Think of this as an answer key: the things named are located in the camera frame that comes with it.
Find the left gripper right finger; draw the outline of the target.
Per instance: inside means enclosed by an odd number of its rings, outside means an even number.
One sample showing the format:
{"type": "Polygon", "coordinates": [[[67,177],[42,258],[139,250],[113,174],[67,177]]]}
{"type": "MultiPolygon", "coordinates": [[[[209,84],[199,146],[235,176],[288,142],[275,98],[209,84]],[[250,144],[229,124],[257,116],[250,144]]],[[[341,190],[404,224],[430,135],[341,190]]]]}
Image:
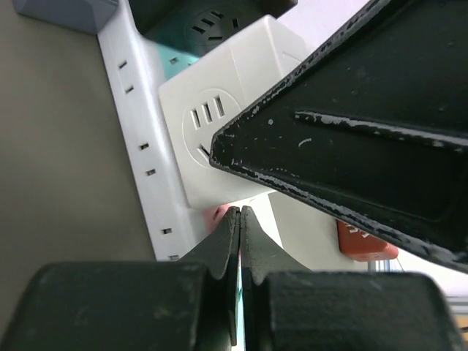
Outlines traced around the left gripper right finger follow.
{"type": "Polygon", "coordinates": [[[311,271],[240,217],[248,350],[462,350],[436,284],[417,273],[311,271]]]}

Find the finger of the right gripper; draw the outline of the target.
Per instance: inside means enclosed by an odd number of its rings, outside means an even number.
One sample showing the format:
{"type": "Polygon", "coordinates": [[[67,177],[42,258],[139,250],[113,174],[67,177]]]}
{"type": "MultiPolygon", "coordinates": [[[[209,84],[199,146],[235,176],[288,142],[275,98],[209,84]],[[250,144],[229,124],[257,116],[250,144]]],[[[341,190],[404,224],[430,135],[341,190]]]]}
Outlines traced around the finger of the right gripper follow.
{"type": "Polygon", "coordinates": [[[467,271],[467,3],[369,1],[213,136],[213,167],[467,271]]]}

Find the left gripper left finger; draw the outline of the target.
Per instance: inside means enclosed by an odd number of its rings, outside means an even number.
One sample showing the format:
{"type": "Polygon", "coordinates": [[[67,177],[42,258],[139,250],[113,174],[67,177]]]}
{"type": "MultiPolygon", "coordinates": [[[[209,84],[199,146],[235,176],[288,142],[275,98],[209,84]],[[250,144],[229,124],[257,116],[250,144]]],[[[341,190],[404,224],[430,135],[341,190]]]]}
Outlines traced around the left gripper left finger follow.
{"type": "Polygon", "coordinates": [[[237,342],[241,212],[182,258],[65,262],[30,280],[3,350],[230,350],[237,342]]]}

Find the red cube plug adapter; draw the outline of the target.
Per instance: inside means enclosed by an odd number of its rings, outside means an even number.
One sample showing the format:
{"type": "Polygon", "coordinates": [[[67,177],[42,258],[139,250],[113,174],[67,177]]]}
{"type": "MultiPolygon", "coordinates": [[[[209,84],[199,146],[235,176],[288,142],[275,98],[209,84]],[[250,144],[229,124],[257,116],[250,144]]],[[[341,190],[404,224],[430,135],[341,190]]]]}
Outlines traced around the red cube plug adapter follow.
{"type": "Polygon", "coordinates": [[[367,232],[345,222],[336,221],[339,250],[342,254],[358,262],[393,260],[399,249],[367,232]]]}

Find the white cube plug adapter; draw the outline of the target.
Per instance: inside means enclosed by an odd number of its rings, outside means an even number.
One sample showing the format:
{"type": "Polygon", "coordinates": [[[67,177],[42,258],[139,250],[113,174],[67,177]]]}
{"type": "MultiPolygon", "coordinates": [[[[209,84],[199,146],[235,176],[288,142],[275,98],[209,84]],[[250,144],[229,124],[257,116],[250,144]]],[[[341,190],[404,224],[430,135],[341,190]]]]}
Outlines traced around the white cube plug adapter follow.
{"type": "Polygon", "coordinates": [[[210,166],[214,133],[310,53],[303,37],[266,15],[159,87],[189,205],[205,210],[270,189],[210,166]]]}

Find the black plug adapter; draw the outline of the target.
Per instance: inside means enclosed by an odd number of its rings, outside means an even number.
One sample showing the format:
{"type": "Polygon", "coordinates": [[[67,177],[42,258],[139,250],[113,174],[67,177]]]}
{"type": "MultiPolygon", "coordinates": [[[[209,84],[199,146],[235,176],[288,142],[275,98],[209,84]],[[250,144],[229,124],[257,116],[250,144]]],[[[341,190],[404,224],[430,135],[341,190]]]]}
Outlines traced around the black plug adapter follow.
{"type": "Polygon", "coordinates": [[[135,25],[146,39],[201,57],[266,15],[278,18],[297,0],[131,0],[135,25]]]}

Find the white power strip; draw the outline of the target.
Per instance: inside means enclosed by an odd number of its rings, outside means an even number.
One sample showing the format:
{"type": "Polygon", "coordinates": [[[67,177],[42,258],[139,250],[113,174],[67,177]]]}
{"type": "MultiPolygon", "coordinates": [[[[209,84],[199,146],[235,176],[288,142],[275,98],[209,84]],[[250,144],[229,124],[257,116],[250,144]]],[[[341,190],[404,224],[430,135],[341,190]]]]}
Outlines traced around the white power strip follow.
{"type": "MultiPolygon", "coordinates": [[[[176,160],[167,135],[157,89],[165,82],[156,44],[137,32],[129,1],[120,1],[111,20],[98,34],[116,111],[121,124],[149,238],[157,260],[177,260],[206,236],[201,211],[186,203],[176,160]]],[[[234,205],[250,205],[262,226],[278,245],[282,238],[267,194],[243,198],[234,205]]],[[[365,265],[344,256],[338,247],[336,222],[318,210],[305,211],[304,224],[312,238],[299,232],[305,244],[293,245],[290,253],[310,269],[360,270],[365,265]]]]}

